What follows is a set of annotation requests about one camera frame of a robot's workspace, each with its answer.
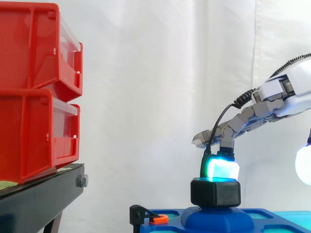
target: metal bolt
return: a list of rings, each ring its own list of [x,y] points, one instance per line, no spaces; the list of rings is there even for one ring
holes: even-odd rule
[[[87,187],[87,184],[88,184],[88,175],[83,174],[77,177],[77,182],[76,182],[77,187],[85,188]]]

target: stacked drawer unit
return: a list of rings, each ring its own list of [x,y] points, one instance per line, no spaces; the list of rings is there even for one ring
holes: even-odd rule
[[[79,159],[82,50],[53,3],[0,2],[0,181]]]

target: black coiled cable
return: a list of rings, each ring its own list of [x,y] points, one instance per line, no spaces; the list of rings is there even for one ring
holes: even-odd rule
[[[209,141],[208,141],[208,145],[206,146],[206,152],[210,153],[210,147],[213,141],[213,138],[215,136],[216,133],[216,129],[217,126],[219,124],[219,121],[223,118],[224,114],[226,113],[226,111],[231,107],[235,107],[237,109],[241,109],[246,103],[248,103],[251,99],[252,99],[252,93],[255,91],[256,89],[250,89],[246,92],[244,92],[242,95],[240,95],[239,97],[237,97],[237,99],[234,101],[234,103],[229,104],[224,110],[223,112],[220,114],[220,116],[218,117],[214,128],[212,130],[212,133],[210,135]]]
[[[244,92],[239,97],[237,97],[237,99],[234,101],[233,107],[241,109],[246,103],[248,103],[252,99],[252,93],[255,90],[256,89],[250,89],[250,90]]]

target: white curtain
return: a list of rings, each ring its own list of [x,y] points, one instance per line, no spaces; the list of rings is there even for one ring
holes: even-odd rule
[[[81,106],[79,162],[89,175],[60,233],[131,232],[133,204],[191,206],[203,153],[193,136],[287,60],[311,52],[307,0],[55,2],[84,44],[84,93],[73,102]],[[309,116],[236,139],[241,207],[311,208],[311,187],[294,170]]]

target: white robotic arm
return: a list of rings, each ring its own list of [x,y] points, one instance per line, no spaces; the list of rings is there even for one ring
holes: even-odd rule
[[[210,130],[203,131],[193,138],[192,143],[204,148],[211,140],[210,146],[220,143],[221,148],[226,148],[228,152],[231,148],[233,152],[233,139],[246,131],[311,108],[311,53],[289,60],[263,85],[244,93],[237,101],[242,101],[241,105],[244,105],[250,99],[253,105],[244,108],[230,121],[218,125],[214,135]]]

